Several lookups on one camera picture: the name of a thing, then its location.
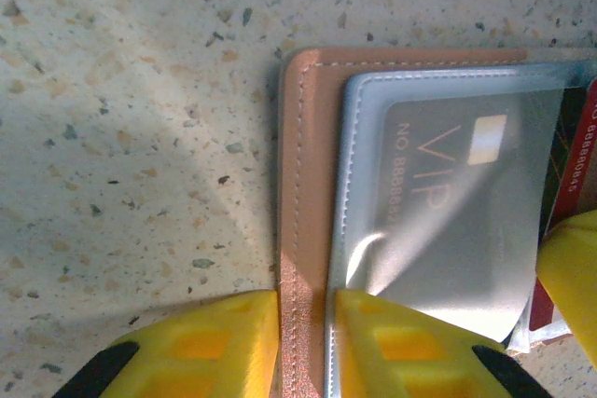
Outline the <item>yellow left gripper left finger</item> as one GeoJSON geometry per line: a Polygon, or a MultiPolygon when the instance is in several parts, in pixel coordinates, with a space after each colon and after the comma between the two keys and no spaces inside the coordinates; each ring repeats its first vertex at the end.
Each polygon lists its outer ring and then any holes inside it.
{"type": "Polygon", "coordinates": [[[278,297],[246,292],[130,332],[52,398],[270,398],[278,297]]]}

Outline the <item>pink leather card holder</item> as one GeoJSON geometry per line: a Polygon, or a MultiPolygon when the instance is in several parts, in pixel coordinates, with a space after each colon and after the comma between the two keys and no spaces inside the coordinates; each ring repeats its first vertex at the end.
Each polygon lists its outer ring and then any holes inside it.
{"type": "Polygon", "coordinates": [[[352,75],[524,62],[597,62],[597,48],[307,48],[280,76],[281,398],[322,398],[325,304],[343,86],[352,75]]]}

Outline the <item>red credit card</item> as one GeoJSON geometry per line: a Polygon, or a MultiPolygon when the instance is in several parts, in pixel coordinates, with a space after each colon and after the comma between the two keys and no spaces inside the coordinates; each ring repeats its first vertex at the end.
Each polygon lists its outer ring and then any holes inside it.
{"type": "Polygon", "coordinates": [[[597,148],[597,77],[564,92],[549,154],[539,239],[576,214],[597,148]]]}

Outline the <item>black VIP credit card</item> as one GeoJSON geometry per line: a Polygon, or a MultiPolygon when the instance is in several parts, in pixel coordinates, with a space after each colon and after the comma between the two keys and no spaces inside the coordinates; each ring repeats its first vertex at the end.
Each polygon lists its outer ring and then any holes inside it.
{"type": "Polygon", "coordinates": [[[529,301],[557,89],[392,106],[367,291],[496,341],[529,301]]]}

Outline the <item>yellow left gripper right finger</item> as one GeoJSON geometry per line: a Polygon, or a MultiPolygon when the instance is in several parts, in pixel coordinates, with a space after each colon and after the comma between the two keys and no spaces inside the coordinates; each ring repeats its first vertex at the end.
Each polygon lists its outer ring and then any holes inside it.
{"type": "Polygon", "coordinates": [[[356,290],[335,293],[335,398],[553,398],[485,336],[356,290]]]}

